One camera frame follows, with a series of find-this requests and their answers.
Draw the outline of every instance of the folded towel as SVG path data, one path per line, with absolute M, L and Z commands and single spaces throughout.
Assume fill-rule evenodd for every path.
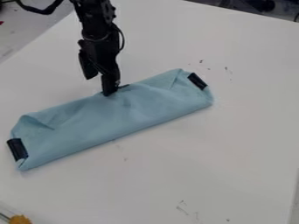
M 8 145 L 25 171 L 211 104 L 209 87 L 196 74 L 171 70 L 109 97 L 98 93 L 23 115 Z

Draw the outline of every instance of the cable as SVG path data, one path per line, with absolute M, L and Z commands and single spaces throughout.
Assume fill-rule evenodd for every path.
M 297 13 L 297 15 L 294 18 L 294 22 L 297 22 L 297 19 L 299 18 L 299 12 Z
M 2 1 L 3 4 L 7 4 L 7 3 L 13 3 L 16 2 L 16 0 L 7 0 L 7 1 Z
M 50 15 L 52 14 L 58 6 L 64 1 L 64 0 L 55 0 L 52 4 L 50 4 L 48 7 L 46 7 L 44 10 L 40 10 L 34 7 L 31 7 L 29 5 L 25 5 L 21 2 L 21 0 L 14 0 L 22 9 L 34 13 L 38 13 L 41 15 Z

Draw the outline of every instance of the black cloth corner tag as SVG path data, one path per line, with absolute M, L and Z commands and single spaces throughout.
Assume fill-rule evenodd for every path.
M 193 84 L 195 86 L 197 86 L 198 88 L 200 88 L 201 90 L 204 90 L 207 85 L 205 84 L 204 81 L 202 81 L 195 73 L 191 73 L 189 76 L 188 76 L 188 79 L 193 82 Z
M 21 138 L 12 138 L 7 141 L 7 144 L 10 147 L 10 151 L 16 162 L 21 158 L 28 158 L 27 150 L 24 147 Z

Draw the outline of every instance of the white tabletop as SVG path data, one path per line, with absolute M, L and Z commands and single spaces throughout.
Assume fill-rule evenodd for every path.
M 215 104 L 17 171 L 5 141 L 22 114 L 99 91 L 80 70 L 72 14 L 0 66 L 0 200 L 41 224 L 287 223 L 299 167 L 298 24 L 178 0 L 113 3 L 127 39 L 122 83 L 182 67 L 204 78 Z

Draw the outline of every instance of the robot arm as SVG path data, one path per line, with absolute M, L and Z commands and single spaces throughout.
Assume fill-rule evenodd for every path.
M 44 10 L 24 5 L 21 0 L 16 2 L 27 11 L 49 15 L 63 0 L 55 0 Z M 120 85 L 121 75 L 116 56 L 124 47 L 122 31 L 113 23 L 116 17 L 115 7 L 109 0 L 71 0 L 71 2 L 82 23 L 79 60 L 83 74 L 89 80 L 101 73 L 103 94 L 109 96 L 116 92 Z

